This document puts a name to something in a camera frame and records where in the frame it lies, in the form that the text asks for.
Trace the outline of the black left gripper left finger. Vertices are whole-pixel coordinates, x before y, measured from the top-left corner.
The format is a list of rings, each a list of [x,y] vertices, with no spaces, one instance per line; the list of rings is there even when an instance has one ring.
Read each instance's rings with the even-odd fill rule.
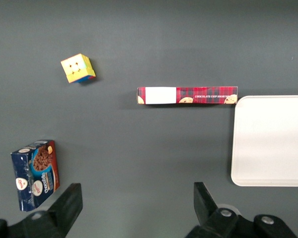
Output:
[[[37,211],[23,220],[26,238],[64,238],[83,208],[80,183],[72,183],[48,210]]]

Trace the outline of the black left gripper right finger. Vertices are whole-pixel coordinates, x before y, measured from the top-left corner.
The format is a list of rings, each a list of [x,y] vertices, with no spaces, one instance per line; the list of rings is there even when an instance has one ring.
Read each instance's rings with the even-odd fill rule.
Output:
[[[186,238],[230,238],[238,215],[231,209],[219,208],[203,182],[194,183],[194,210],[199,225]]]

